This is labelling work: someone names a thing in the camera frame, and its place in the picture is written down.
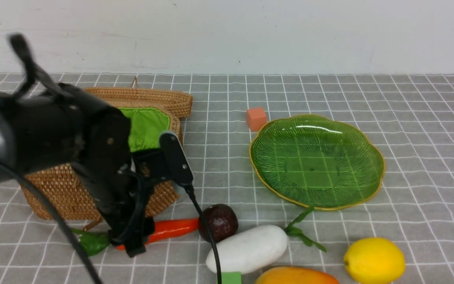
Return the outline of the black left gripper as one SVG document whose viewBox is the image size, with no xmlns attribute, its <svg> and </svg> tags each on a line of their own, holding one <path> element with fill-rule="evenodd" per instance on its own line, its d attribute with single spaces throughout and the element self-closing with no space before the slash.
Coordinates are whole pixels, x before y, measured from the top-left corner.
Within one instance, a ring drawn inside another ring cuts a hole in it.
<svg viewBox="0 0 454 284">
<path fill-rule="evenodd" d="M 108 223 L 108 239 L 128 257 L 146 252 L 154 218 L 172 204 L 171 173 L 162 149 L 87 153 L 71 167 Z"/>
</svg>

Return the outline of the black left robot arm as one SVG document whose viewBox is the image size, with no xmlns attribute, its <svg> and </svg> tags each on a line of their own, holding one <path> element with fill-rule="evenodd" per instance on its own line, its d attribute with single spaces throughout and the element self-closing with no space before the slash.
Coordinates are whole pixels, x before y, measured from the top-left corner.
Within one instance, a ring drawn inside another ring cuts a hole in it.
<svg viewBox="0 0 454 284">
<path fill-rule="evenodd" d="M 69 164 L 129 257 L 155 231 L 144 210 L 167 165 L 162 145 L 131 147 L 120 108 L 70 84 L 33 98 L 0 92 L 0 182 Z"/>
</svg>

